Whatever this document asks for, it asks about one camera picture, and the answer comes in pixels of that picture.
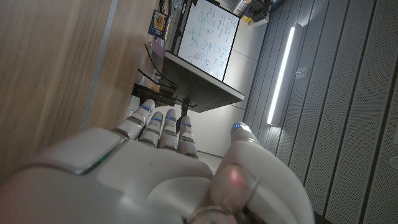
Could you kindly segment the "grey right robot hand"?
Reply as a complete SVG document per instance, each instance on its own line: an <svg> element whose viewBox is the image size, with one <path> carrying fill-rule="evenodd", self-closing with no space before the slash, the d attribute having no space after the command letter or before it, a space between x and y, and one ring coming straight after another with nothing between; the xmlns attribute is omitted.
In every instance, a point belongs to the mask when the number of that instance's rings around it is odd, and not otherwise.
<svg viewBox="0 0 398 224"><path fill-rule="evenodd" d="M190 118L145 101L117 128L55 144L1 186L2 223L313 223L298 177L234 123L216 171L197 156Z"/></svg>

